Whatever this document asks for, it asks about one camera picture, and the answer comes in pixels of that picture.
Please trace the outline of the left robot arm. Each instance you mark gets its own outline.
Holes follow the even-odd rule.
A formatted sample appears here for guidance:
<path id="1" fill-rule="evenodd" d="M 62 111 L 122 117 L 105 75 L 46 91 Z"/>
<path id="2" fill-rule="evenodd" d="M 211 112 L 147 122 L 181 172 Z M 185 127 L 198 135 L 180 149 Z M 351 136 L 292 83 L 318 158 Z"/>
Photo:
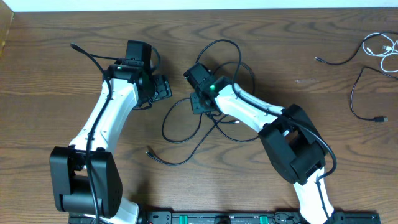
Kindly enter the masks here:
<path id="1" fill-rule="evenodd" d="M 170 98 L 165 75 L 151 61 L 157 50 L 130 40 L 123 58 L 100 69 L 100 97 L 87 122 L 67 147 L 54 147 L 49 157 L 55 207 L 76 214 L 79 223 L 138 223 L 139 206 L 123 197 L 114 152 L 124 123 L 133 110 L 147 110 Z"/>

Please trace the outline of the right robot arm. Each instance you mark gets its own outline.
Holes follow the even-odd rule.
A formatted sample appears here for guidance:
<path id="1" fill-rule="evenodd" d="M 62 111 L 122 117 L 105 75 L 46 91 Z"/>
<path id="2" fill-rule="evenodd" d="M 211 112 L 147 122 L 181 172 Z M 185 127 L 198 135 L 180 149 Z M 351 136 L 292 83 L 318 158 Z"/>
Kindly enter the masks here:
<path id="1" fill-rule="evenodd" d="M 272 105 L 243 90 L 234 80 L 217 78 L 201 63 L 184 74 L 194 99 L 206 109 L 230 115 L 255 130 L 278 174 L 294 186 L 300 214 L 309 223 L 331 223 L 334 208 L 324 178 L 331 147 L 298 105 Z"/>

